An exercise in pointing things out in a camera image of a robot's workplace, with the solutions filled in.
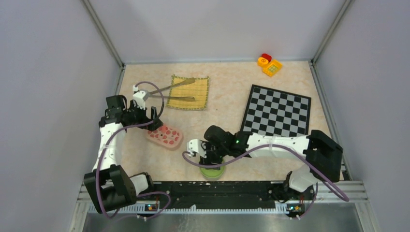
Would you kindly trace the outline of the pink lunch box lid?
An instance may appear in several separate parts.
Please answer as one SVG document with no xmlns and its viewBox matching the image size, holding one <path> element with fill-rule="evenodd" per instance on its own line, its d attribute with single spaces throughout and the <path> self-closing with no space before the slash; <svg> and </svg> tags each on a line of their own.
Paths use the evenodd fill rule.
<svg viewBox="0 0 410 232">
<path fill-rule="evenodd" d="M 182 131 L 169 125 L 160 126 L 154 131 L 147 130 L 145 137 L 152 143 L 168 149 L 176 149 L 183 142 Z"/>
</svg>

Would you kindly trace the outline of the green round lid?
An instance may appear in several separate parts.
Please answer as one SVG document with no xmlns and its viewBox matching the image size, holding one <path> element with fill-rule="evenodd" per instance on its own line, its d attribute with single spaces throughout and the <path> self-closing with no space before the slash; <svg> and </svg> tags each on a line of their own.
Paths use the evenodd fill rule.
<svg viewBox="0 0 410 232">
<path fill-rule="evenodd" d="M 219 168 L 199 168 L 200 173 L 216 173 L 216 172 L 224 172 L 226 170 L 225 166 Z"/>
</svg>

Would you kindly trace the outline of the pink lunch box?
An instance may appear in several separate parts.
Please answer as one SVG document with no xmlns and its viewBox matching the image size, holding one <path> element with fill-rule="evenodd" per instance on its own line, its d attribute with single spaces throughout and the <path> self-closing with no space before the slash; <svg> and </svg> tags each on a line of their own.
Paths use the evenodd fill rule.
<svg viewBox="0 0 410 232">
<path fill-rule="evenodd" d="M 156 145 L 174 151 L 181 147 L 184 137 L 165 134 L 146 134 L 146 139 Z"/>
</svg>

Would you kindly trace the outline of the silver metal tongs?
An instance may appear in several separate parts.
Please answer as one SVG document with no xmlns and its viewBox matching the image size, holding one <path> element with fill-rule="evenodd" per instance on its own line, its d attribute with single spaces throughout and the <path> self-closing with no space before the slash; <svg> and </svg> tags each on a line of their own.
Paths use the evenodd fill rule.
<svg viewBox="0 0 410 232">
<path fill-rule="evenodd" d="M 196 82 L 195 78 L 188 78 L 184 79 L 181 82 L 171 84 L 167 87 L 160 88 L 159 90 L 154 90 L 148 93 L 150 97 L 160 97 L 160 92 L 164 92 L 166 90 L 169 91 L 168 96 L 164 96 L 169 100 L 177 100 L 177 101 L 186 101 L 186 102 L 194 102 L 196 101 L 194 96 L 188 96 L 184 93 L 185 89 L 181 89 L 183 86 L 187 86 Z"/>
</svg>

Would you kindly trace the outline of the round steel container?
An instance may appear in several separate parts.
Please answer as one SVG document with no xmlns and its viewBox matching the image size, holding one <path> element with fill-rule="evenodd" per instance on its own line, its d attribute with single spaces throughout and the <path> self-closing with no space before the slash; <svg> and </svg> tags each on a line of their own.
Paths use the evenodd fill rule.
<svg viewBox="0 0 410 232">
<path fill-rule="evenodd" d="M 201 175 L 206 181 L 218 181 L 223 177 L 224 172 L 201 173 Z"/>
</svg>

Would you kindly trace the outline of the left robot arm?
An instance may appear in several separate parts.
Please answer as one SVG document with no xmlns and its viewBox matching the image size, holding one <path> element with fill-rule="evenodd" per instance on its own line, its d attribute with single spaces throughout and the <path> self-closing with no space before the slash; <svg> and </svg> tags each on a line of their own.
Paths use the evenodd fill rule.
<svg viewBox="0 0 410 232">
<path fill-rule="evenodd" d="M 156 107 L 151 107 L 151 116 L 146 115 L 148 98 L 148 95 L 135 93 L 129 105 L 123 95 L 106 98 L 107 108 L 99 121 L 101 140 L 98 157 L 92 171 L 83 179 L 96 211 L 105 216 L 109 211 L 117 212 L 135 204 L 138 195 L 149 200 L 155 194 L 148 173 L 128 176 L 120 164 L 127 129 L 154 131 L 163 125 Z"/>
</svg>

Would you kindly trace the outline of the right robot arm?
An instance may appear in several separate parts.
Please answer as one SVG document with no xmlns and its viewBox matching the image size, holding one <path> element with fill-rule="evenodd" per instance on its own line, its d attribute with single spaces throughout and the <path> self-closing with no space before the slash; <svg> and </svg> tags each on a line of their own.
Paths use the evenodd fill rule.
<svg viewBox="0 0 410 232">
<path fill-rule="evenodd" d="M 276 159 L 295 159 L 302 167 L 292 171 L 283 186 L 289 199 L 297 199 L 303 191 L 318 181 L 340 181 L 342 147 L 321 130 L 309 135 L 281 137 L 239 131 L 232 134 L 212 125 L 204 139 L 187 142 L 187 150 L 200 156 L 201 166 L 219 168 L 225 156 Z"/>
</svg>

